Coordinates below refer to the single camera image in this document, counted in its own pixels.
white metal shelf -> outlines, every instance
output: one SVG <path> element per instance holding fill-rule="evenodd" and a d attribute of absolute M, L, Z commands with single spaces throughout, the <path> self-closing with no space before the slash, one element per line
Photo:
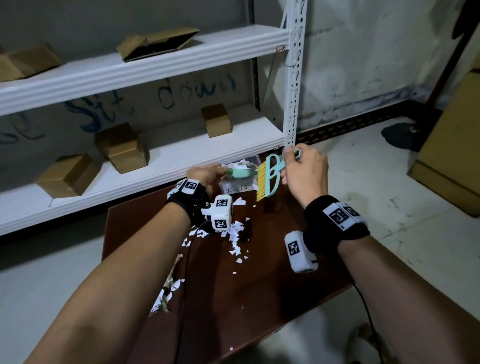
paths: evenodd
<path fill-rule="evenodd" d="M 123 62 L 118 53 L 69 62 L 36 76 L 0 83 L 0 115 L 111 91 L 288 50 L 290 31 L 264 25 L 199 35 L 172 53 Z"/>
<path fill-rule="evenodd" d="M 82 196 L 52 199 L 35 184 L 0 192 L 0 235 L 179 179 L 193 166 L 230 162 L 284 144 L 283 133 L 253 106 L 228 113 L 233 132 L 215 138 L 205 133 L 201 118 L 142 133 L 150 150 L 148 166 L 119 174 L 105 162 Z"/>

forearm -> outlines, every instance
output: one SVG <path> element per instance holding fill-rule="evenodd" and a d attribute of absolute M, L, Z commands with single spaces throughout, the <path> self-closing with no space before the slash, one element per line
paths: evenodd
<path fill-rule="evenodd" d="M 402 363 L 480 360 L 479 321 L 378 241 L 343 241 L 338 252 Z"/>
<path fill-rule="evenodd" d="M 125 362 L 189 227 L 167 204 L 83 281 L 27 363 Z"/>

hand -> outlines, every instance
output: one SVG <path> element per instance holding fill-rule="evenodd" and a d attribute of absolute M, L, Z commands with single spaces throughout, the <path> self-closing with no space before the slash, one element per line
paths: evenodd
<path fill-rule="evenodd" d="M 208 195 L 213 196 L 213 186 L 218 184 L 227 174 L 227 167 L 212 164 L 204 167 L 193 167 L 187 171 L 187 179 L 198 180 L 207 188 Z"/>
<path fill-rule="evenodd" d="M 301 149 L 300 161 L 293 155 Z M 285 153 L 285 169 L 280 176 L 292 195 L 306 208 L 314 199 L 328 194 L 328 160 L 325 153 L 306 144 L 297 144 Z"/>

table top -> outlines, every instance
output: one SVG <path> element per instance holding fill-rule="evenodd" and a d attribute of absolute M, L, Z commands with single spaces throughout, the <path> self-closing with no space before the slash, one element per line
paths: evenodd
<path fill-rule="evenodd" d="M 166 202 L 171 187 L 144 195 L 108 211 L 102 259 L 146 224 Z M 178 363 L 210 363 L 259 341 L 287 322 L 346 290 L 340 260 L 320 259 L 315 272 L 293 272 L 284 237 L 304 231 L 303 209 L 287 188 L 256 202 L 255 191 L 233 195 L 246 200 L 234 206 L 233 220 L 245 224 L 243 262 L 229 253 L 232 243 L 219 233 L 196 237 L 183 247 L 174 279 L 185 278 L 168 303 L 169 313 L 149 316 L 130 356 L 130 363 L 172 363 L 181 322 Z M 190 253 L 187 276 L 185 262 Z"/>

hand brush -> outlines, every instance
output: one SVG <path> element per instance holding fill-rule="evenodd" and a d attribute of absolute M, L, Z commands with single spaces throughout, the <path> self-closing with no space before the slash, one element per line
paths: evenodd
<path fill-rule="evenodd" d="M 296 149 L 293 152 L 295 160 L 300 160 L 301 150 Z M 272 160 L 275 159 L 276 163 L 272 166 Z M 258 167 L 258 191 L 257 201 L 260 201 L 264 197 L 270 197 L 276 192 L 280 183 L 280 172 L 285 168 L 285 161 L 280 161 L 280 158 L 276 154 L 270 154 L 265 162 Z M 270 181 L 276 178 L 275 186 L 270 189 Z"/>

